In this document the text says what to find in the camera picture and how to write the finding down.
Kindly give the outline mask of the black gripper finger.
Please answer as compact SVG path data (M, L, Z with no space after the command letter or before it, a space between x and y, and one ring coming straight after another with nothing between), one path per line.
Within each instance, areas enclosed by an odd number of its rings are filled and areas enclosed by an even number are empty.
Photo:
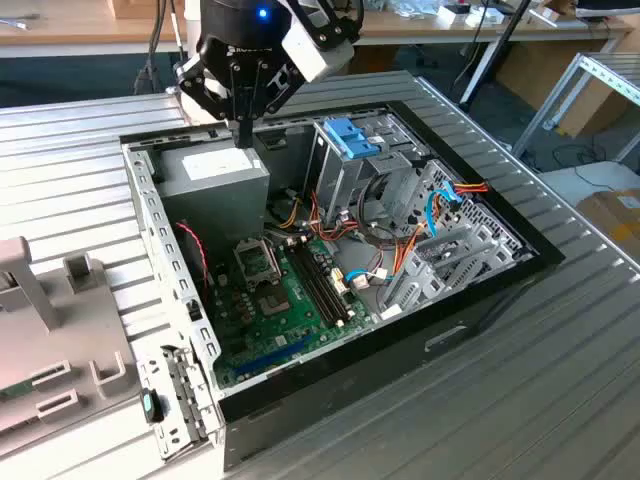
M275 63L258 64L245 116L246 148L253 146L254 121L277 112L304 83L304 77L292 62L285 62L278 68Z
M235 100L225 87L220 85L225 96L221 96L217 91L207 87L205 71L206 67L199 53L194 54L179 66L176 69L176 75L181 92L216 120L226 121L235 146L239 149L245 149L245 118L237 118Z

